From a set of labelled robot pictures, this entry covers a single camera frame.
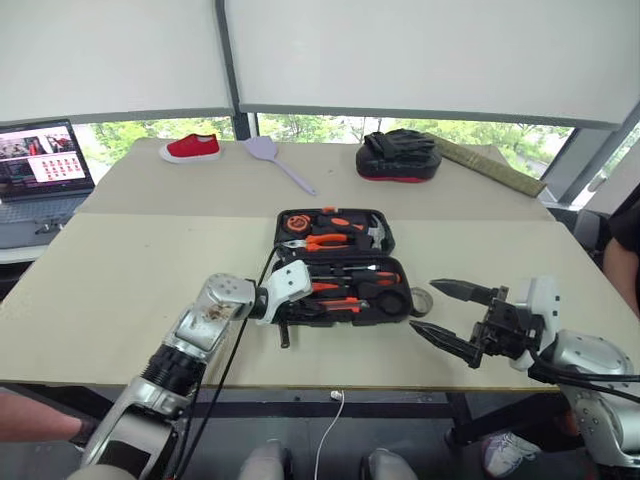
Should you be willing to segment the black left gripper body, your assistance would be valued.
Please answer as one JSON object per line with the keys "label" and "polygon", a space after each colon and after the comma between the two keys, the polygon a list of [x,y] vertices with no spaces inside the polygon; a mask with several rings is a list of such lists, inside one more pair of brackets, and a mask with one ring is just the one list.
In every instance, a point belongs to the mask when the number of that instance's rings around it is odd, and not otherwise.
{"label": "black left gripper body", "polygon": [[309,298],[286,302],[279,308],[279,320],[288,324],[305,323],[315,317],[315,301]]}

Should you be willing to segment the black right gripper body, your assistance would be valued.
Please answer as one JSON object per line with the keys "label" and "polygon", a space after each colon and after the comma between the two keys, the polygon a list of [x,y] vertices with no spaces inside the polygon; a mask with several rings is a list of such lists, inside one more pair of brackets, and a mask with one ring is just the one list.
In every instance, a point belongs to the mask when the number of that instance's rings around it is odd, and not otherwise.
{"label": "black right gripper body", "polygon": [[472,343],[486,355],[520,358],[539,350],[543,316],[532,313],[526,305],[508,303],[508,291],[504,286],[491,291],[483,321],[474,326]]}

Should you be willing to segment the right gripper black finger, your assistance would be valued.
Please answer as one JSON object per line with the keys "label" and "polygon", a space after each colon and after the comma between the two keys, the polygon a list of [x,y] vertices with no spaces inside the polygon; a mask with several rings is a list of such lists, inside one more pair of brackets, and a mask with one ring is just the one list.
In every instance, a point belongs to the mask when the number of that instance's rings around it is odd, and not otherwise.
{"label": "right gripper black finger", "polygon": [[490,304],[499,296],[499,288],[489,288],[468,281],[455,279],[435,279],[430,285],[443,294],[465,302]]}
{"label": "right gripper black finger", "polygon": [[477,369],[481,365],[484,352],[478,345],[461,339],[454,332],[433,323],[410,321],[409,325],[433,346],[462,359],[468,367]]}

